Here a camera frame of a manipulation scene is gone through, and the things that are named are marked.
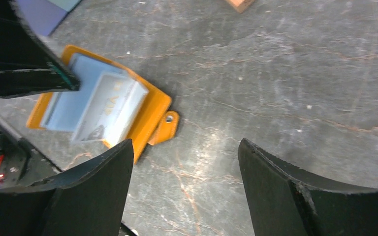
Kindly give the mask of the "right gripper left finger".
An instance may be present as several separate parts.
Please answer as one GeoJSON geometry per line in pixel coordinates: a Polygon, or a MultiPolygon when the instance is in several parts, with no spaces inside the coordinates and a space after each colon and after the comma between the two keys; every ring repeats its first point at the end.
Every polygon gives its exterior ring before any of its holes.
{"type": "Polygon", "coordinates": [[[29,186],[0,190],[0,236],[117,236],[133,168],[124,140],[29,186]]]}

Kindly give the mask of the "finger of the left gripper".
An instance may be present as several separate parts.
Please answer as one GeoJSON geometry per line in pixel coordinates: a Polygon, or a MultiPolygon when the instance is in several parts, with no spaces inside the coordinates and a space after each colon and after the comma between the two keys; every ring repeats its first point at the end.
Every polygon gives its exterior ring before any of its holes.
{"type": "Polygon", "coordinates": [[[18,3],[0,0],[0,98],[79,88],[80,80],[32,31],[18,3]]]}

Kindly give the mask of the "black card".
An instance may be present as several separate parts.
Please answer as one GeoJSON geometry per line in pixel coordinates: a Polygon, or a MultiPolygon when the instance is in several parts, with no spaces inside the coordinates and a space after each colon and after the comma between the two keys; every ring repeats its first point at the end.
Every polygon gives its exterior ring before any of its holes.
{"type": "Polygon", "coordinates": [[[126,138],[148,93],[141,82],[128,75],[102,72],[71,142],[105,141],[115,146],[126,138]]]}

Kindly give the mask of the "orange card holder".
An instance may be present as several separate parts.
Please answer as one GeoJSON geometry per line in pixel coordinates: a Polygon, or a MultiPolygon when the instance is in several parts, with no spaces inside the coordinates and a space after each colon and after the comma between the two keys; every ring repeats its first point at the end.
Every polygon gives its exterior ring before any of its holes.
{"type": "Polygon", "coordinates": [[[26,127],[70,132],[72,137],[101,73],[108,71],[128,75],[149,91],[125,138],[132,140],[134,160],[139,159],[146,145],[153,146],[175,136],[180,117],[177,112],[169,110],[171,97],[131,69],[73,45],[65,47],[62,61],[80,79],[79,91],[42,94],[26,127]]]}

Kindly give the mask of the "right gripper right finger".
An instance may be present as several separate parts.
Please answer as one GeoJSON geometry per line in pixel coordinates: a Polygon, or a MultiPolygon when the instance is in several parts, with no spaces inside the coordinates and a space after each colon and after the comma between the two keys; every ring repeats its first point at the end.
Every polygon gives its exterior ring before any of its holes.
{"type": "Polygon", "coordinates": [[[239,167],[257,236],[378,236],[378,189],[325,178],[248,139],[239,167]]]}

